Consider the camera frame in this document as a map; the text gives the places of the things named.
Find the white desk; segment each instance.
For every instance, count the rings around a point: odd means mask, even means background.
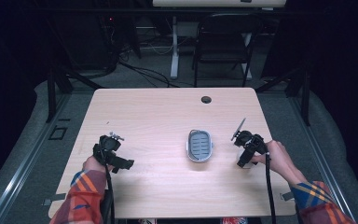
[[[212,101],[204,104],[202,96]],[[230,141],[243,130],[271,139],[255,91],[249,88],[97,90],[62,175],[57,194],[67,193],[99,137],[113,131],[125,138],[117,155],[135,160],[112,174],[116,218],[269,216],[265,166],[236,165],[239,148]],[[186,155],[193,129],[209,132],[213,155],[195,163]],[[290,189],[271,172],[277,216],[293,215],[295,204],[280,194]],[[53,202],[52,217],[63,201]]]
[[[286,0],[253,0],[250,3],[243,3],[241,0],[153,0],[154,7],[264,7],[272,9],[274,7],[284,7]],[[172,19],[172,65],[171,78],[178,77],[179,68],[179,52],[177,42],[177,20],[176,17]],[[245,72],[247,64],[242,65],[242,70]],[[250,69],[247,74],[248,79],[252,79]]]

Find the person's right hand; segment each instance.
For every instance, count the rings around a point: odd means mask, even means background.
[[[307,179],[295,167],[286,151],[284,145],[277,141],[270,141],[266,143],[269,151],[269,168],[280,174],[289,184],[295,185],[306,182]],[[251,162],[262,162],[266,164],[266,155],[253,156]]]

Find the person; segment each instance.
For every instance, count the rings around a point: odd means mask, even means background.
[[[306,179],[281,142],[272,140],[266,145],[270,156],[269,168],[289,183],[305,224],[355,223],[338,208],[325,183]],[[251,162],[266,164],[266,156],[253,156]],[[66,200],[50,223],[102,223],[100,202],[105,184],[104,166],[92,156],[87,158],[83,170],[75,175]]]

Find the sleeve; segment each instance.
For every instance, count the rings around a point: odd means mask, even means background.
[[[338,208],[325,183],[305,182],[291,185],[290,189],[305,224],[355,223]]]
[[[89,221],[102,223],[100,202],[106,187],[106,175],[95,170],[77,173],[71,183],[71,189],[51,219],[50,224],[77,223]]]

